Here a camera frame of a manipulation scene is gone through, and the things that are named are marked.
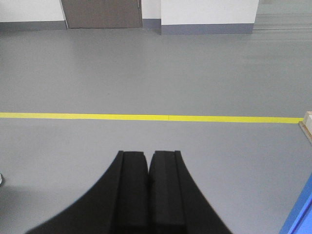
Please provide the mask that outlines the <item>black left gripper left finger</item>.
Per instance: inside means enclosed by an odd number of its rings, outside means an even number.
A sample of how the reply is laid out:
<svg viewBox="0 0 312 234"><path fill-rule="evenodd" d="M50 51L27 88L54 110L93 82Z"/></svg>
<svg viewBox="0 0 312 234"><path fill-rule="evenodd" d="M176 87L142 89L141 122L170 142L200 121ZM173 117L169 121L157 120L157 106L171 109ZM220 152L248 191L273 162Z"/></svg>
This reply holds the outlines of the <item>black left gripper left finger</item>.
<svg viewBox="0 0 312 234"><path fill-rule="evenodd" d="M81 198L30 234L146 234L148 167L143 152L119 151Z"/></svg>

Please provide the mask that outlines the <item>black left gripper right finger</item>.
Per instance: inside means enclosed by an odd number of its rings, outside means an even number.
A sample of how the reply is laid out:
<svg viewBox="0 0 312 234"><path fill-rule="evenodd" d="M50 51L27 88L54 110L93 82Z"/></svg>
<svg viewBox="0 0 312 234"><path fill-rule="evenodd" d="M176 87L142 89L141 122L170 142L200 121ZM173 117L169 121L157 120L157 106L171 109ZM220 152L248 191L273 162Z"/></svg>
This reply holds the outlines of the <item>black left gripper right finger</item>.
<svg viewBox="0 0 312 234"><path fill-rule="evenodd" d="M155 151L149 180L150 233L231 233L196 185L180 151Z"/></svg>

